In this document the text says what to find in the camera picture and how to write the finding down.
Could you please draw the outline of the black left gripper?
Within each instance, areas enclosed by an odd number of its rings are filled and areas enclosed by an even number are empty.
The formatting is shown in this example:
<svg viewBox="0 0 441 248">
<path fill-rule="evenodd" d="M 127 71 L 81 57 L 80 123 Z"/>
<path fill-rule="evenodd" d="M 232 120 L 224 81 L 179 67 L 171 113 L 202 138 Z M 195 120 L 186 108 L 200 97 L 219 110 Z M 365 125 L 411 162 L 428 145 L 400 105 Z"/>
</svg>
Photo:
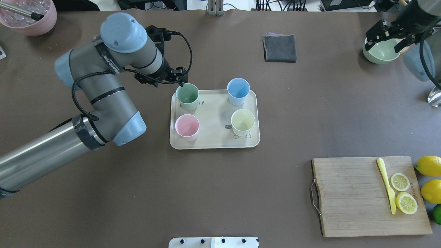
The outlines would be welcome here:
<svg viewBox="0 0 441 248">
<path fill-rule="evenodd" d="M 134 78 L 139 83 L 150 84 L 154 87 L 158 87 L 159 84 L 178 84 L 183 87 L 185 83 L 188 83 L 188 70 L 182 66 L 176 69 L 170 67 L 164 58 L 164 43 L 170 41 L 174 35 L 182 37 L 186 44 L 188 40 L 180 32 L 158 28 L 154 25 L 146 27 L 145 30 L 155 44 L 157 52 L 150 64 L 141 68 L 134 67 Z"/>
</svg>

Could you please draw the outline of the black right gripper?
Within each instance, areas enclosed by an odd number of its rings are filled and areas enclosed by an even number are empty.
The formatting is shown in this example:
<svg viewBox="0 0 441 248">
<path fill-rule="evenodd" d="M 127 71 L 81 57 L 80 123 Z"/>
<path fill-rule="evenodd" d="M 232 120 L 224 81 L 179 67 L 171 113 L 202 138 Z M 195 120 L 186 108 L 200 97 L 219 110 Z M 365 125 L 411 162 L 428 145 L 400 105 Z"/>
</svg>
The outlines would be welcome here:
<svg viewBox="0 0 441 248">
<path fill-rule="evenodd" d="M 412 0 L 391 22 L 380 19 L 367 32 L 367 45 L 395 38 L 394 51 L 405 53 L 411 44 L 419 43 L 424 33 L 432 33 L 435 26 L 435 1 Z"/>
</svg>

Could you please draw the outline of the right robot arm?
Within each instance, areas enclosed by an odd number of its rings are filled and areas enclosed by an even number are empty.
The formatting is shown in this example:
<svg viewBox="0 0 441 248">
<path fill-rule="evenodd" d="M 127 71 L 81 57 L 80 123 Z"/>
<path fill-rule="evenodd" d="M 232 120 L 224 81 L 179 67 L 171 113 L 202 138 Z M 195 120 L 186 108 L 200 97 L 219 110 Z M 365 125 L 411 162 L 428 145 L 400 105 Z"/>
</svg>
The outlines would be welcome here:
<svg viewBox="0 0 441 248">
<path fill-rule="evenodd" d="M 440 54 L 435 52 L 435 47 L 440 44 L 440 31 L 434 33 L 434 26 L 440 22 L 440 1 L 439 0 L 412 0 L 397 18 L 391 23 L 381 19 L 366 32 L 365 50 L 369 51 L 375 44 L 390 39 L 401 39 L 394 46 L 395 52 L 411 44 L 418 44 L 417 52 L 423 71 L 428 79 L 440 89 L 440 74 L 436 69 L 430 71 L 428 67 L 429 58 L 435 61 Z"/>
</svg>

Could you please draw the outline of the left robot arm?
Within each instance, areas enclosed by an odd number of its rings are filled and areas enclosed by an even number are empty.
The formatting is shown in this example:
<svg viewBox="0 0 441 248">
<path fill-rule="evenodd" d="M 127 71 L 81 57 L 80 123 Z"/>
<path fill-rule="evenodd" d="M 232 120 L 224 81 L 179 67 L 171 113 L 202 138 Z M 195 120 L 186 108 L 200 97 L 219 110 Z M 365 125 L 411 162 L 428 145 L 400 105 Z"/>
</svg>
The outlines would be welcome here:
<svg viewBox="0 0 441 248">
<path fill-rule="evenodd" d="M 146 131 L 146 124 L 118 75 L 131 72 L 142 84 L 188 82 L 188 70 L 170 67 L 164 43 L 183 34 L 143 27 L 135 17 L 109 15 L 92 40 L 54 63 L 58 78 L 71 90 L 79 114 L 43 136 L 1 156 L 1 199 L 106 143 L 125 145 Z"/>
</svg>

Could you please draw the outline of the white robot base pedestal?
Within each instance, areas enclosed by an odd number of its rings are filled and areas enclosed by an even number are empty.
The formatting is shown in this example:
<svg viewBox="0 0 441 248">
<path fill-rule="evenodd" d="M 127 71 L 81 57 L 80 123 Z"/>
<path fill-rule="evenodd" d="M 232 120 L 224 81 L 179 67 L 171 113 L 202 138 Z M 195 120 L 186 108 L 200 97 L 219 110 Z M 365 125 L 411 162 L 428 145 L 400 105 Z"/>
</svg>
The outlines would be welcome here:
<svg viewBox="0 0 441 248">
<path fill-rule="evenodd" d="M 258 237 L 175 237 L 169 248 L 258 248 Z"/>
</svg>

